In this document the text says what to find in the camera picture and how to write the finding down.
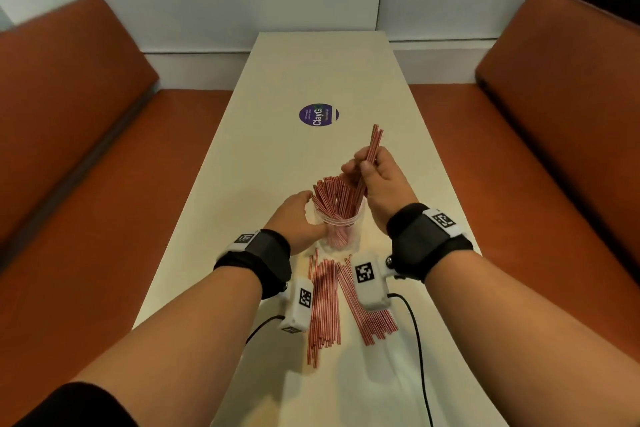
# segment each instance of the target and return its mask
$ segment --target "white table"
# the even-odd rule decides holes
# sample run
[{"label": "white table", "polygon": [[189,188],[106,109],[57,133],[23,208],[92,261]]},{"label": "white table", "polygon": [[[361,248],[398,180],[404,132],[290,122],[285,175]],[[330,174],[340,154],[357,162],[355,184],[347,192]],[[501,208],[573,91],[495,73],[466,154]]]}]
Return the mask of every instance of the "white table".
[{"label": "white table", "polygon": [[[304,124],[300,110],[318,103],[339,118]],[[260,34],[136,324],[202,279],[238,233],[260,228],[285,197],[340,172],[369,142],[374,123],[419,199],[468,228],[384,33]],[[368,210],[362,246],[391,250]],[[294,274],[307,274],[308,254],[292,263]],[[390,288],[417,316],[436,427],[506,425],[424,286],[406,280]],[[393,301],[400,332],[365,347],[340,293],[342,345],[321,350],[318,369],[306,365],[306,335],[265,327],[247,346],[214,424],[427,425],[413,325],[404,304]],[[280,308],[277,299],[263,301],[256,323]]]}]

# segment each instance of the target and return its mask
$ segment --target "black cable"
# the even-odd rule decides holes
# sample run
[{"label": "black cable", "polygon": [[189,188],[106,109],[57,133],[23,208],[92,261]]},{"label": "black cable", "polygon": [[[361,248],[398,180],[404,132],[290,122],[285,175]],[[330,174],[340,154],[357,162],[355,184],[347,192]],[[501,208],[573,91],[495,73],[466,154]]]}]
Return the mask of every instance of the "black cable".
[{"label": "black cable", "polygon": [[249,341],[251,341],[251,338],[253,336],[255,336],[255,334],[261,329],[262,326],[264,326],[266,323],[268,323],[269,321],[273,321],[273,319],[284,319],[284,316],[273,316],[272,318],[268,318],[266,321],[264,321],[260,326],[258,326],[257,328],[255,328],[253,330],[253,332],[249,335],[249,337],[247,338],[246,342],[244,343],[244,345],[246,346],[247,343]]},{"label": "black cable", "polygon": [[429,425],[433,427],[433,420],[431,418],[431,409],[429,408],[429,401],[427,400],[427,387],[424,384],[424,363],[422,361],[422,344],[420,343],[420,333],[418,332],[418,323],[415,321],[415,316],[413,315],[413,311],[411,310],[411,306],[406,299],[400,294],[387,294],[387,297],[398,297],[403,300],[406,308],[409,309],[409,314],[411,314],[411,319],[413,321],[413,327],[415,328],[415,337],[418,339],[418,355],[420,356],[420,379],[422,380],[422,395],[424,397],[424,404],[427,407],[427,414],[429,415]]}]

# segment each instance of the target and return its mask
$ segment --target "person's left arm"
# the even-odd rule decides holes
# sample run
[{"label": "person's left arm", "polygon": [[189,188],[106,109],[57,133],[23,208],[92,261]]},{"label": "person's left arm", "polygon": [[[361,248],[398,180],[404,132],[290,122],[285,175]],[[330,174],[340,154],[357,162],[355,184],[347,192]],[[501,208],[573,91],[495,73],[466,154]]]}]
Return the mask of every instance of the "person's left arm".
[{"label": "person's left arm", "polygon": [[[282,235],[292,255],[326,234],[326,225],[310,225],[305,218],[310,197],[304,191],[287,198],[264,227]],[[257,275],[233,265],[216,268],[169,302],[74,381],[110,393],[141,427],[208,426],[262,296]]]}]

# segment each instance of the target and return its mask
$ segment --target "person's right hand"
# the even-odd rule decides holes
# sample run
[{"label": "person's right hand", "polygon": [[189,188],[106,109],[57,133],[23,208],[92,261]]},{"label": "person's right hand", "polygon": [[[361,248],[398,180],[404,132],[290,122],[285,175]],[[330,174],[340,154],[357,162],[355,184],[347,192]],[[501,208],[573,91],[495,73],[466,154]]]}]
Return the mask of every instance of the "person's right hand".
[{"label": "person's right hand", "polygon": [[357,151],[354,158],[342,166],[343,174],[340,176],[355,187],[362,175],[373,220],[387,234],[389,219],[407,204],[419,201],[389,151],[384,147],[378,148],[374,165],[365,160],[368,150],[369,147],[365,147]]}]

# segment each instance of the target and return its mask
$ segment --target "baseboard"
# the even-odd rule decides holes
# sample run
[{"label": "baseboard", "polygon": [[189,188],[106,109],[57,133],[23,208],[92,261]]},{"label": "baseboard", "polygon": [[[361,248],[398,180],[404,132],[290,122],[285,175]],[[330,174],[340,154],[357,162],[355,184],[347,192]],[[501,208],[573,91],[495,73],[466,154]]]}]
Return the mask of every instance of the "baseboard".
[{"label": "baseboard", "polygon": [[[391,48],[406,82],[471,83],[494,40],[402,41]],[[233,90],[248,53],[147,54],[163,88]]]}]

